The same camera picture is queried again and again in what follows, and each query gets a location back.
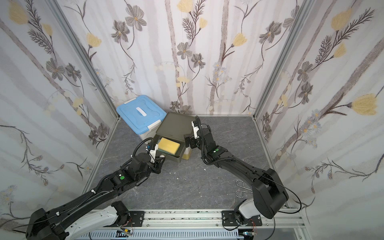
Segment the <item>metal mounting plate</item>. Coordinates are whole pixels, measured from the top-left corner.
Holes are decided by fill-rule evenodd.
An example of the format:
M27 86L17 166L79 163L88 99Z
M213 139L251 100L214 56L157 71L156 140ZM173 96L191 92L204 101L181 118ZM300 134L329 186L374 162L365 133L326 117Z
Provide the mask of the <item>metal mounting plate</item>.
M221 211L221 215L222 215L223 226L236 227L238 225L235 219L235 211ZM252 220L257 227L263 225L261 218L260 219L259 218L260 218L260 215L252 217ZM250 222L246 226L253 227L253 224L252 222Z
M141 227L144 220L144 211L129 211L131 215L132 227Z

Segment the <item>gray marble floor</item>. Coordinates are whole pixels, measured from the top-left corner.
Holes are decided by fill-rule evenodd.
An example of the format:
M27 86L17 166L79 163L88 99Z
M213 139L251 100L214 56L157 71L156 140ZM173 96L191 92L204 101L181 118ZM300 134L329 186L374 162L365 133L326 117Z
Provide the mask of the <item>gray marble floor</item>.
M259 168L269 165L250 117L201 117L209 124L218 145L245 162ZM92 186L99 179L114 172L127 161L140 138L121 120L112 136L104 159ZM189 160L180 163L165 161L161 174L150 178L117 199L128 209L230 209L244 199L237 198L237 178L216 166L207 166L200 159L198 149L193 149Z

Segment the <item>blue lid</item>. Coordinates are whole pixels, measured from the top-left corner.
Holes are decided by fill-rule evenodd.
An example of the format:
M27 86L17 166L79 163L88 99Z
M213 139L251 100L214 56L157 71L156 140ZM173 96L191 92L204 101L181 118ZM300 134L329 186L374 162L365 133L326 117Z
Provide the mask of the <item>blue lid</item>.
M166 113L146 95L126 102L116 111L136 134L149 131L148 126L157 120L163 121Z

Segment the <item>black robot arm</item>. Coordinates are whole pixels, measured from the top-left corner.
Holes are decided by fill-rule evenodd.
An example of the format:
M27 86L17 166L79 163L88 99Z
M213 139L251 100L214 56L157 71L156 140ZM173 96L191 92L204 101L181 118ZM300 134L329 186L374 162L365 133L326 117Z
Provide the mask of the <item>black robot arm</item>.
M251 186L255 207L263 216L272 219L289 199L278 174L273 169L249 165L217 145L210 127L203 128L198 116L192 123L194 133L184 136L187 147L199 148L205 164L225 169Z
M163 157L154 159L148 152L153 149L151 144L147 153L139 153L137 149L150 139L143 140L135 149L132 157L119 170L104 176L97 186L80 197L49 211L43 208L35 211L30 218L26 231L28 240L62 240L69 233L66 229L100 204L111 200L123 192L142 184L154 172L159 174L164 163ZM122 211L116 224L122 225L129 220L129 211Z

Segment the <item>blue storage box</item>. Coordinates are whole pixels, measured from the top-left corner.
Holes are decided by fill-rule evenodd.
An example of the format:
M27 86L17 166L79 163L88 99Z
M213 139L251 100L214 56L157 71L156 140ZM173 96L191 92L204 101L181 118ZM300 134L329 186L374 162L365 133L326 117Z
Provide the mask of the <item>blue storage box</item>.
M116 111L142 140L154 137L167 115L146 95L125 102L118 106Z

